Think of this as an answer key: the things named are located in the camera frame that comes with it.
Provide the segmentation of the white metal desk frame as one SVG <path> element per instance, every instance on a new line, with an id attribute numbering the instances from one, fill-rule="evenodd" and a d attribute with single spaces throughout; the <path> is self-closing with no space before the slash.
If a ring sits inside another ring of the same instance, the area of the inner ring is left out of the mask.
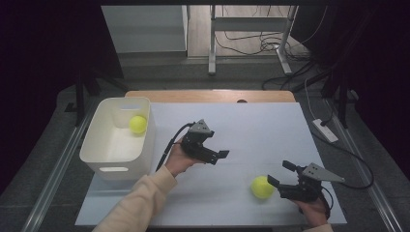
<path id="1" fill-rule="evenodd" d="M 274 32 L 281 33 L 281 42 L 275 46 L 278 60 L 285 75 L 292 73 L 285 46 L 290 35 L 297 6 L 290 6 L 287 16 L 282 17 L 216 17 L 216 6 L 211 6 L 211 37 L 209 48 L 208 74 L 216 74 L 216 33 L 221 31 L 232 32 Z"/>

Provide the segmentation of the person's left hand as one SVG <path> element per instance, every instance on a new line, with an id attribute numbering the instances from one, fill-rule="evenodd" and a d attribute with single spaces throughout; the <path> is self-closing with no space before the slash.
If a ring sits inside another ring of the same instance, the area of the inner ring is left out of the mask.
<path id="1" fill-rule="evenodd" d="M 201 163 L 201 160 L 194 159 L 187 155 L 182 149 L 181 143 L 182 139 L 179 139 L 173 144 L 169 157 L 164 165 L 173 177 L 177 177 L 179 174 L 184 173 L 194 164 Z"/>

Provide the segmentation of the black tripod stand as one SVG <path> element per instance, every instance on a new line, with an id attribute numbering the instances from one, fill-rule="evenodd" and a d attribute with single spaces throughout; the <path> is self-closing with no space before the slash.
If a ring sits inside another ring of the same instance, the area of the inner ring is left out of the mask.
<path id="1" fill-rule="evenodd" d="M 349 56 L 354 50 L 358 39 L 361 37 L 363 28 L 362 24 L 366 22 L 366 17 L 358 16 L 349 26 L 344 30 L 343 34 L 337 39 L 334 48 L 339 48 L 339 54 L 335 61 L 325 71 L 307 78 L 304 83 L 294 86 L 290 89 L 292 93 L 297 93 L 306 89 L 309 85 L 316 83 L 324 78 L 325 81 L 321 96 L 325 99 L 332 98 L 335 93 L 338 93 L 337 103 L 337 117 L 342 125 L 346 128 L 346 104 L 348 102 L 348 77 L 346 69 Z"/>
<path id="2" fill-rule="evenodd" d="M 126 84 L 120 82 L 120 79 L 123 78 L 124 74 L 118 61 L 104 63 L 101 66 L 91 63 L 81 64 L 75 75 L 75 102 L 69 103 L 66 107 L 67 112 L 76 113 L 74 125 L 78 127 L 85 118 L 84 91 L 87 91 L 91 96 L 98 96 L 102 91 L 98 79 L 102 79 L 126 93 L 130 88 Z"/>

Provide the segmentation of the yellow tennis ball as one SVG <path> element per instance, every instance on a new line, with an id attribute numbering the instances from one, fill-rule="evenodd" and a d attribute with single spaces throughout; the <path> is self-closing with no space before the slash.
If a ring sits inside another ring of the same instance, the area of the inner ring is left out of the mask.
<path id="1" fill-rule="evenodd" d="M 266 176 L 255 177 L 250 185 L 251 192 L 259 199 L 267 199 L 272 196 L 275 188 L 268 183 Z"/>
<path id="2" fill-rule="evenodd" d="M 133 133 L 140 134 L 146 131 L 147 124 L 148 122 L 143 116 L 136 115 L 129 120 L 129 129 Z"/>

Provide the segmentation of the white plastic bin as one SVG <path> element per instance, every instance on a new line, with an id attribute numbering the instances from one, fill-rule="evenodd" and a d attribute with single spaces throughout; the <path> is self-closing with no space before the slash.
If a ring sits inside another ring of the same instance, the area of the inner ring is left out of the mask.
<path id="1" fill-rule="evenodd" d="M 145 132 L 129 129 L 133 116 L 143 116 Z M 100 102 L 80 150 L 80 159 L 105 180 L 136 180 L 149 174 L 156 124 L 144 97 L 109 98 Z"/>

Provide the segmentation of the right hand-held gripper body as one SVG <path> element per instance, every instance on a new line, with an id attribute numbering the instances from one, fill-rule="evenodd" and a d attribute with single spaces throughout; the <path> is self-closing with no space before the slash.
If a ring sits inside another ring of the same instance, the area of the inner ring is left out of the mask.
<path id="1" fill-rule="evenodd" d="M 311 163 L 308 166 L 297 166 L 298 183 L 295 186 L 280 184 L 278 192 L 281 198 L 313 202 L 322 193 L 322 182 L 344 183 L 345 179 L 337 174 Z"/>

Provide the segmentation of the white cabinet panel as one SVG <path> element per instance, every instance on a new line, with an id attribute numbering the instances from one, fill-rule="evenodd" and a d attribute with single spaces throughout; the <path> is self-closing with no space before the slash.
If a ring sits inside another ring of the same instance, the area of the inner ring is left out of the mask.
<path id="1" fill-rule="evenodd" d="M 102 6 L 102 13 L 117 53 L 187 50 L 186 5 Z"/>

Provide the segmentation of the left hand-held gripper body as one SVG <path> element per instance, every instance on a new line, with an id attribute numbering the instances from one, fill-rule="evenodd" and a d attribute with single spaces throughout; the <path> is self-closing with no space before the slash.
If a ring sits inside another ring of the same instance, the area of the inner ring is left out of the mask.
<path id="1" fill-rule="evenodd" d="M 216 164 L 220 154 L 206 148 L 203 143 L 214 135 L 203 119 L 190 126 L 188 132 L 183 136 L 181 147 L 190 157 L 205 163 Z"/>

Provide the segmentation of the aluminium rail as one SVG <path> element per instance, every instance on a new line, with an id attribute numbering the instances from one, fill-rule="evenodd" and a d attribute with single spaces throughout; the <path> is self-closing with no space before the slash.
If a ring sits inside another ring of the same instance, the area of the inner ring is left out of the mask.
<path id="1" fill-rule="evenodd" d="M 360 152 L 356 142 L 354 141 L 349 129 L 346 129 L 337 118 L 336 108 L 332 106 L 329 100 L 324 100 L 323 102 L 330 108 L 330 111 L 332 112 L 333 116 L 332 122 L 335 124 L 337 132 L 340 136 L 340 140 L 347 147 L 347 150 L 349 152 L 352 152 L 354 155 L 357 155 L 359 158 L 363 159 L 364 157 L 362 156 L 362 153 Z M 353 159 L 353 162 L 355 163 L 356 169 L 360 174 L 362 181 L 365 184 L 369 184 L 372 176 L 370 174 L 370 169 L 357 159 Z M 403 227 L 400 224 L 400 221 L 394 209 L 392 208 L 392 205 L 388 201 L 388 198 L 386 197 L 385 193 L 383 192 L 379 184 L 376 182 L 374 176 L 372 177 L 373 184 L 367 189 L 367 192 L 373 204 L 375 205 L 377 212 L 379 213 L 385 226 L 387 227 L 387 230 L 389 232 L 403 232 Z"/>
<path id="2" fill-rule="evenodd" d="M 87 127 L 89 126 L 92 115 L 94 114 L 98 105 L 97 99 L 91 99 L 87 106 L 85 107 L 85 116 L 81 120 L 78 126 L 75 126 L 73 132 L 67 142 L 63 152 L 61 153 L 59 159 L 56 161 L 53 169 L 44 187 L 37 198 L 28 218 L 23 224 L 20 232 L 38 232 L 48 209 L 52 203 L 52 200 L 63 180 L 63 177 L 69 167 L 69 164 L 73 158 L 73 155 L 78 150 L 78 146 L 81 141 L 82 135 L 85 133 Z"/>

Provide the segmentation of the wooden table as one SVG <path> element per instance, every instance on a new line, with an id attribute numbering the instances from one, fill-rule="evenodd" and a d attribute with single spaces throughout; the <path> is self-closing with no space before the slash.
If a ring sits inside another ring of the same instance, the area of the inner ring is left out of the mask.
<path id="1" fill-rule="evenodd" d="M 259 90 L 152 90 L 129 91 L 127 98 L 145 97 L 151 102 L 295 102 L 290 91 Z"/>

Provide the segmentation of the white power strip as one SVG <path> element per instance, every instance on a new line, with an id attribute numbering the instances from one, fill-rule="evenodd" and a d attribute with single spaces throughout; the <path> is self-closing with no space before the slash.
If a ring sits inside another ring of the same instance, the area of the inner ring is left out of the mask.
<path id="1" fill-rule="evenodd" d="M 321 125 L 321 119 L 315 119 L 312 121 L 312 123 L 316 127 L 316 129 L 326 138 L 328 142 L 334 143 L 338 141 L 337 136 L 327 126 Z"/>

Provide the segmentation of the person's right hand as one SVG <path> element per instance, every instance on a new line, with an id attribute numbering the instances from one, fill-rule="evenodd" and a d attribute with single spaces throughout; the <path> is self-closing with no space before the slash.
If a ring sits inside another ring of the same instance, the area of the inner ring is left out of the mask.
<path id="1" fill-rule="evenodd" d="M 293 203 L 295 203 L 302 210 L 307 224 L 310 227 L 318 227 L 328 223 L 326 217 L 326 207 L 321 199 L 316 199 L 313 202 L 293 200 Z"/>

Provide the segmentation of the white board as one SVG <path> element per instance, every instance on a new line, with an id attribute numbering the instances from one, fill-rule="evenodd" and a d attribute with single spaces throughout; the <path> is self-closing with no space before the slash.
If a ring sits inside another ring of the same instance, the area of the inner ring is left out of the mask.
<path id="1" fill-rule="evenodd" d="M 284 160 L 320 164 L 300 105 L 291 103 L 154 103 L 156 124 L 151 172 L 180 127 L 203 119 L 214 136 L 206 147 L 229 150 L 217 164 L 199 164 L 179 175 L 161 212 L 151 222 L 161 228 L 271 227 L 300 225 L 303 216 L 277 192 L 265 200 L 250 190 L 257 176 L 271 175 L 294 185 L 297 175 Z M 76 220 L 96 225 L 132 188 L 134 180 L 105 180 L 95 175 Z"/>

